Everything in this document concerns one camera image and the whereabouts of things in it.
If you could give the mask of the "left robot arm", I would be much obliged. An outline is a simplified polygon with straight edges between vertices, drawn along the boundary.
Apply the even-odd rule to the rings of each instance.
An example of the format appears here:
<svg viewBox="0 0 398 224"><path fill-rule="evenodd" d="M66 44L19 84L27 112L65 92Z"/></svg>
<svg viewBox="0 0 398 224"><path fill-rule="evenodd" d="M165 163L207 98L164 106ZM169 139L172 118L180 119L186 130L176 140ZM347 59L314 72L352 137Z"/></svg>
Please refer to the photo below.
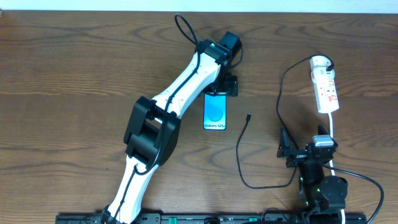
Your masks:
<svg viewBox="0 0 398 224"><path fill-rule="evenodd" d="M241 49L232 32L219 42L200 41L187 68L168 88L135 102L123 139L126 168L113 202L101 214L102 223L132 223L138 217L150 179L173 153L181 118L197 96L237 96L237 77L230 71Z"/></svg>

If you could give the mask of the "Samsung Galaxy smartphone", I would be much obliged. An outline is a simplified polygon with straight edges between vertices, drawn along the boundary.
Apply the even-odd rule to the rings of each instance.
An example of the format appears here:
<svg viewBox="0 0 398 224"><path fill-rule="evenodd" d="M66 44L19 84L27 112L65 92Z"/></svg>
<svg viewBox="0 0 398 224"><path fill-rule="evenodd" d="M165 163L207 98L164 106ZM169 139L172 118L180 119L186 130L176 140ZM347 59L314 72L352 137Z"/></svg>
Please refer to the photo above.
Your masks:
<svg viewBox="0 0 398 224"><path fill-rule="evenodd" d="M205 95L203 112L203 129L226 129L226 96Z"/></svg>

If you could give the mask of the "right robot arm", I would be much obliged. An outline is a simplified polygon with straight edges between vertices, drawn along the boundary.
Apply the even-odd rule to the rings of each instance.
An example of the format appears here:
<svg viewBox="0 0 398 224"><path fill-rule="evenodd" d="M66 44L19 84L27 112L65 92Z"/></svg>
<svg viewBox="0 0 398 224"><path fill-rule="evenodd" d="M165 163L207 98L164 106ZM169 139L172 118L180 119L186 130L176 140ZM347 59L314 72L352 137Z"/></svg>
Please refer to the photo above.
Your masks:
<svg viewBox="0 0 398 224"><path fill-rule="evenodd" d="M325 175L323 166L333 159L338 144L321 125L318 134L305 149L292 149L285 128L280 129L278 158L286 159L286 167L300 174L300 196L307 208L301 212L303 223L346 223L344 209L348 182L336 175Z"/></svg>

